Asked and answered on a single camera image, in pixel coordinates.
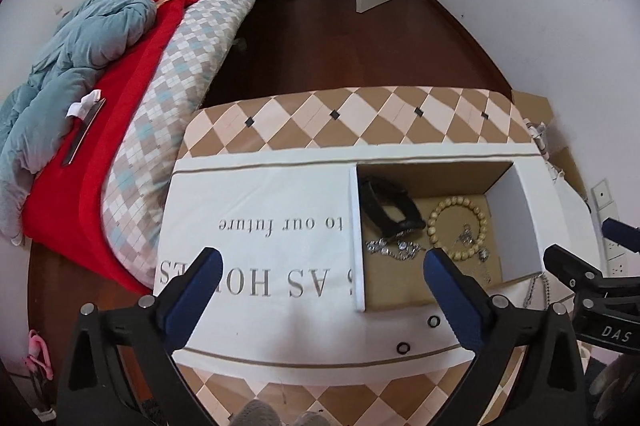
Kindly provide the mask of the black smart band watch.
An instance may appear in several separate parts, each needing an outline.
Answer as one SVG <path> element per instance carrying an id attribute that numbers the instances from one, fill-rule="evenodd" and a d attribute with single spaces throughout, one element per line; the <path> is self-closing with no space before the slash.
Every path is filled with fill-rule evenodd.
<path id="1" fill-rule="evenodd" d="M 360 209 L 390 239 L 424 230 L 426 222 L 408 191 L 383 177 L 367 176 L 358 180 Z"/>

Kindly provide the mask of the white power strip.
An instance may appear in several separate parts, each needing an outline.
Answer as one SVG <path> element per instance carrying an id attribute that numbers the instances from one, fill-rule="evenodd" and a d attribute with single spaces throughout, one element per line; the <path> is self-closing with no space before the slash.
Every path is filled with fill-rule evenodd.
<path id="1" fill-rule="evenodd" d="M 620 237 L 624 234 L 622 224 L 618 220 L 617 205 L 613 199 L 610 186 L 602 179 L 591 188 L 598 230 L 601 232 L 606 273 L 610 277 L 621 278 L 627 274 L 627 250 L 620 245 Z"/>

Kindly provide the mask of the pink slippers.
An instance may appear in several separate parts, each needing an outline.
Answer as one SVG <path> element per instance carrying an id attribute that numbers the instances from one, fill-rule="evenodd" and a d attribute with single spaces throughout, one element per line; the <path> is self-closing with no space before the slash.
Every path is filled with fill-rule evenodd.
<path id="1" fill-rule="evenodd" d="M 30 374 L 39 375 L 45 380 L 53 380 L 48 346 L 35 330 L 28 332 L 27 356 L 24 363 Z"/>

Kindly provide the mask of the white checked fabric bag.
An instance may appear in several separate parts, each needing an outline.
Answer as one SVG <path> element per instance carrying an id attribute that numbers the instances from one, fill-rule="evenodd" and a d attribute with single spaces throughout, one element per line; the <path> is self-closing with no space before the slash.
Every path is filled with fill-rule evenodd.
<path id="1" fill-rule="evenodd" d="M 546 124 L 544 124 L 544 122 L 534 123 L 528 119 L 524 119 L 524 123 L 530 137 L 532 137 L 533 142 L 535 142 L 535 145 L 537 146 L 541 157 L 544 158 L 548 168 L 550 169 L 552 180 L 557 181 L 559 178 L 563 178 L 564 171 L 562 170 L 562 168 L 553 165 L 550 160 L 548 140 L 546 137 Z"/>

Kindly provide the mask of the cardboard box white outside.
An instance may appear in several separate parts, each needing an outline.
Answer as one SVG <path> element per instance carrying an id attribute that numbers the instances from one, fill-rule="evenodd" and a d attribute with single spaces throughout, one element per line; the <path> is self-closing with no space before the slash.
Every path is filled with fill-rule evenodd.
<path id="1" fill-rule="evenodd" d="M 360 209 L 358 180 L 383 177 L 404 187 L 426 227 L 386 239 Z M 544 199 L 550 181 L 538 165 L 515 161 L 363 164 L 354 168 L 355 306 L 377 313 L 431 305 L 423 259 L 439 247 L 483 289 L 502 289 L 538 275 L 548 245 Z"/>

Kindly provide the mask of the brown cardboard piece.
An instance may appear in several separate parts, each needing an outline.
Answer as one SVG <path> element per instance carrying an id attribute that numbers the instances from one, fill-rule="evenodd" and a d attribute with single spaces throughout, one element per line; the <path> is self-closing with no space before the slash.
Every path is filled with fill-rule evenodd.
<path id="1" fill-rule="evenodd" d="M 568 138 L 560 128 L 560 119 L 554 115 L 550 101 L 546 97 L 513 90 L 512 101 L 524 119 L 534 123 L 544 122 L 551 163 L 564 171 L 567 183 L 582 197 L 588 199 L 587 188 L 582 174 L 568 146 Z"/>

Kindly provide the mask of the red bed sheet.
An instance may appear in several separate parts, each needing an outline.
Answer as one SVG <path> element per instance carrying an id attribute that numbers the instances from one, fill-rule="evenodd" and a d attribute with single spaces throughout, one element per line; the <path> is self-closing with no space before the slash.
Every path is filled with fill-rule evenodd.
<path id="1" fill-rule="evenodd" d="M 51 159 L 38 168 L 20 215 L 27 238 L 73 263 L 144 294 L 150 288 L 137 280 L 107 243 L 102 220 L 103 187 L 125 139 L 127 128 L 148 89 L 160 56 L 186 8 L 199 0 L 161 0 L 154 5 L 151 25 L 119 58 L 107 64 L 98 79 L 106 106 L 87 127 L 75 159 L 63 163 L 73 140 L 81 136 L 80 120 L 63 115 L 63 136 L 53 140 Z"/>

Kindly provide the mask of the checkered mattress cover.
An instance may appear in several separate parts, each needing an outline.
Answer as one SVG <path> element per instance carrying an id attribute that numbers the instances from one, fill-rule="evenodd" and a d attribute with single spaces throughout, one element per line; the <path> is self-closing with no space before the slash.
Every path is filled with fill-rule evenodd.
<path id="1" fill-rule="evenodd" d="M 186 127 L 256 0 L 183 1 L 177 29 L 160 55 L 102 187 L 101 221 L 120 284 L 154 284 L 157 242 Z"/>

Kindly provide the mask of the black phone on bed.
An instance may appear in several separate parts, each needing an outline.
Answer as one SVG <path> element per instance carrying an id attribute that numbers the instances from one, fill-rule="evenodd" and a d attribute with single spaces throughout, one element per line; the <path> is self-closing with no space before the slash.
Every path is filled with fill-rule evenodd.
<path id="1" fill-rule="evenodd" d="M 80 146 L 82 145 L 82 142 L 85 140 L 92 123 L 94 122 L 94 120 L 96 120 L 96 116 L 100 113 L 101 109 L 104 107 L 105 102 L 106 102 L 105 99 L 99 100 L 88 111 L 87 115 L 85 116 L 85 119 L 82 120 L 80 127 L 76 135 L 74 136 L 74 139 L 72 140 L 72 142 L 70 143 L 70 146 L 66 151 L 65 157 L 62 161 L 63 166 L 68 166 L 73 163 L 73 160 L 75 159 L 77 152 Z"/>

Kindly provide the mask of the white charger on bed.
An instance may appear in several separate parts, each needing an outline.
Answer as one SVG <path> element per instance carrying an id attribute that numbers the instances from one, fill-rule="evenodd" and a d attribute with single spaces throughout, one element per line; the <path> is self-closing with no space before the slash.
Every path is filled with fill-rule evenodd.
<path id="1" fill-rule="evenodd" d="M 67 117 L 76 117 L 85 120 L 89 112 L 101 101 L 101 90 L 91 90 L 90 93 L 82 97 L 79 101 L 73 102 L 66 112 Z"/>

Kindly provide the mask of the teal blue duvet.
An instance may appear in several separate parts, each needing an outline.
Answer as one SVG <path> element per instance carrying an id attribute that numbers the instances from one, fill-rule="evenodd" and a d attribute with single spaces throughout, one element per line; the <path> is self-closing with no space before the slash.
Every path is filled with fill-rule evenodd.
<path id="1" fill-rule="evenodd" d="M 25 83 L 1 105 L 1 234 L 20 244 L 36 175 L 70 131 L 67 111 L 154 24 L 152 0 L 85 0 L 60 21 Z"/>

